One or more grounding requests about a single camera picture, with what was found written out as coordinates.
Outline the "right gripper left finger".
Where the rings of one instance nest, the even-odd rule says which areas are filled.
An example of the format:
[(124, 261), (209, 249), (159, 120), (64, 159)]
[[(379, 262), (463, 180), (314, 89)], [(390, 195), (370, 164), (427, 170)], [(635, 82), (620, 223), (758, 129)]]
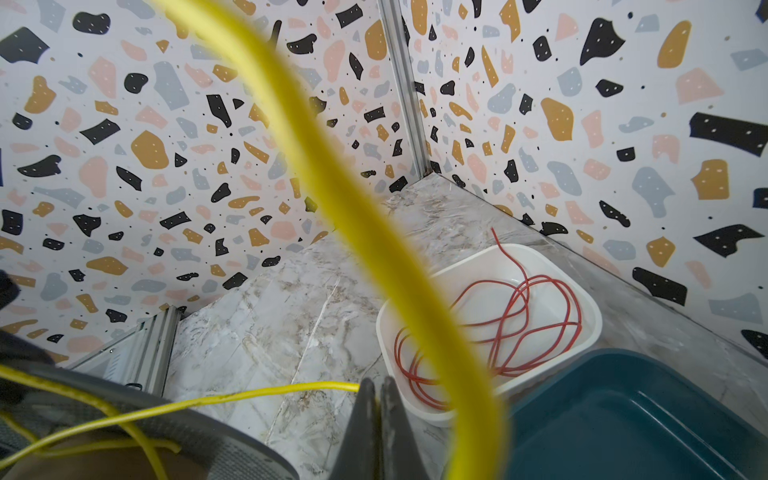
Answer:
[(372, 480), (380, 476), (380, 412), (370, 378), (360, 383), (329, 479)]

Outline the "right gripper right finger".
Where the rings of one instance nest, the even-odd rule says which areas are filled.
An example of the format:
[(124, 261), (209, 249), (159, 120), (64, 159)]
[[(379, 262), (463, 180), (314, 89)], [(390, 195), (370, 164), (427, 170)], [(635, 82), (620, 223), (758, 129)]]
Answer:
[(379, 412), (380, 478), (428, 479), (406, 409), (392, 377), (383, 381)]

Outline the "grey cable spool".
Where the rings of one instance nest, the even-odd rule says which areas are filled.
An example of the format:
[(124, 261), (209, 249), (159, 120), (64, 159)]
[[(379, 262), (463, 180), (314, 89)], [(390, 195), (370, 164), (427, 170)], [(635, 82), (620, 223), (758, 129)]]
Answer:
[(1, 369), (72, 389), (1, 381), (4, 479), (296, 479), (281, 455), (193, 408), (130, 420), (66, 439), (72, 427), (165, 405), (138, 389), (59, 368), (51, 354), (7, 332)]

